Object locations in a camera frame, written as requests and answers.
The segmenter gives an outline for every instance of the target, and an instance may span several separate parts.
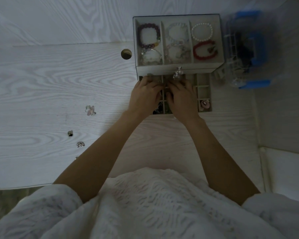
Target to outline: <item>person's left arm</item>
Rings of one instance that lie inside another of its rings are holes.
[[[148,77],[138,81],[131,93],[127,111],[75,161],[54,184],[72,188],[83,203],[95,197],[107,179],[124,144],[135,128],[158,106],[163,86]]]

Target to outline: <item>person's right arm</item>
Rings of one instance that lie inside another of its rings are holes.
[[[242,205],[260,192],[198,115],[195,88],[188,80],[184,80],[184,85],[176,81],[168,83],[173,93],[173,96],[167,93],[169,107],[191,135],[210,188]]]

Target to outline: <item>white blouse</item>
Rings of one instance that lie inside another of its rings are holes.
[[[108,178],[85,204],[45,186],[0,220],[0,238],[299,239],[299,202],[265,193],[239,206],[203,180],[144,168]]]

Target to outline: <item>round hole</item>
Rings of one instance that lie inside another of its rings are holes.
[[[121,56],[124,60],[129,60],[132,57],[132,52],[129,49],[123,49]]]

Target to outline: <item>person's left hand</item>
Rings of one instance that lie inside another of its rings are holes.
[[[131,99],[128,105],[128,112],[135,113],[141,120],[144,120],[158,107],[161,99],[160,91],[164,86],[144,76],[138,81],[132,90]]]

